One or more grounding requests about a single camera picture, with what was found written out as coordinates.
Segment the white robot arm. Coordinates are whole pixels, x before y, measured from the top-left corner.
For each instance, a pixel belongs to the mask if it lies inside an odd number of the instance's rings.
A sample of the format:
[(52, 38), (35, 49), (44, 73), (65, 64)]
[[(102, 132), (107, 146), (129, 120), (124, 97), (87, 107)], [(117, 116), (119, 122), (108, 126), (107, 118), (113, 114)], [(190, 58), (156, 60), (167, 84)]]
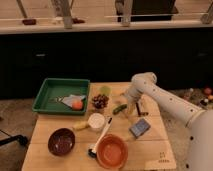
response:
[(205, 110), (194, 105), (156, 83), (157, 76), (153, 72), (135, 74), (124, 97), (134, 103), (146, 94), (179, 119), (190, 130), (186, 171), (213, 171), (213, 109)]

